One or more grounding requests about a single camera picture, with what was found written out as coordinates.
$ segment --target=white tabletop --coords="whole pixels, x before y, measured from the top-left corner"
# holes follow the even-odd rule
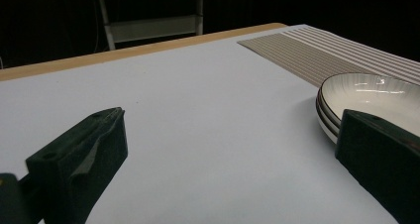
[[[0,172],[99,110],[129,156],[87,223],[395,223],[334,157],[317,88],[237,41],[0,82]]]

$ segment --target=table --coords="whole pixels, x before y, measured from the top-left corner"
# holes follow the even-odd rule
[[[317,87],[237,43],[293,27],[1,71],[0,171],[121,106],[129,156],[87,223],[395,223],[334,158]]]

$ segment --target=wooden table edge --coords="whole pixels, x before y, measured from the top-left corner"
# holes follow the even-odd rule
[[[271,23],[259,26],[247,27],[242,29],[235,29],[213,34],[206,34],[190,38],[183,38],[178,40],[166,41],[161,43],[149,44],[139,47],[132,47],[127,49],[120,49],[111,52],[98,53],[86,56],[76,56],[42,63],[35,63],[23,65],[18,67],[11,67],[0,70],[0,81],[11,80],[15,78],[22,78],[43,73],[56,72],[65,69],[71,69],[81,66],[86,66],[95,63],[101,63],[116,59],[121,59],[130,56],[140,56],[151,53],[162,52],[171,49],[177,49],[187,46],[193,46],[203,43],[208,43],[216,40],[222,40],[241,35],[257,33],[272,29],[286,27],[284,24]]]

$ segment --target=striped cloth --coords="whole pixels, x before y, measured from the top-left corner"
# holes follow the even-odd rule
[[[420,62],[309,26],[238,43],[317,87],[328,77],[347,72],[374,73],[420,84]]]

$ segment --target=beige striped mat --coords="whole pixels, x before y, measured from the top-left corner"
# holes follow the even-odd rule
[[[317,87],[326,78],[346,72],[387,75],[420,84],[420,62],[309,26],[238,43]]]

